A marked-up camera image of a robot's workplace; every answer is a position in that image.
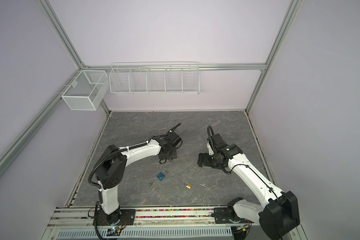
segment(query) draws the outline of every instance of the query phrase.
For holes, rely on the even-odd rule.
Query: brass padlock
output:
[[[187,188],[191,189],[192,184],[189,184],[189,183],[185,182],[185,183],[184,183],[184,186],[186,186]]]

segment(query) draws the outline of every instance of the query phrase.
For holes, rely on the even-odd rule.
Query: white wall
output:
[[[264,63],[290,0],[50,0],[86,65]]]
[[[56,111],[0,179],[0,239],[38,240],[64,207],[104,120],[101,109]]]
[[[360,1],[303,2],[250,115],[308,239],[360,239]]]
[[[33,0],[0,0],[0,155],[75,67]],[[61,102],[0,179],[0,239],[40,239],[104,120]]]
[[[33,0],[0,0],[0,155],[75,70]]]
[[[112,111],[245,109],[259,70],[200,71],[199,94],[114,95],[105,101]]]

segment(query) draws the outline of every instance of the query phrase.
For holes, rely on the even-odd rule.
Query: wire basket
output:
[[[109,88],[106,71],[82,70],[61,97],[72,110],[96,110]]]
[[[197,65],[113,67],[109,74],[114,94],[199,93]]]

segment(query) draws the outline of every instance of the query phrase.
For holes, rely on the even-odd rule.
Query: silver key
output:
[[[148,186],[149,186],[149,187],[152,186],[152,184],[154,184],[155,182],[156,182],[156,180],[155,180],[154,182],[150,183]]]

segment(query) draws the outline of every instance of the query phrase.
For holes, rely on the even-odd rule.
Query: ventilation grille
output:
[[[107,228],[100,231],[103,238],[117,238],[107,237]],[[78,228],[78,229],[60,229],[56,240],[58,239],[98,239],[95,229]]]
[[[107,228],[101,230],[103,238],[187,238],[187,237],[230,237],[230,227],[152,227],[126,228],[120,236],[107,236]],[[94,229],[61,229],[58,239],[97,239]]]

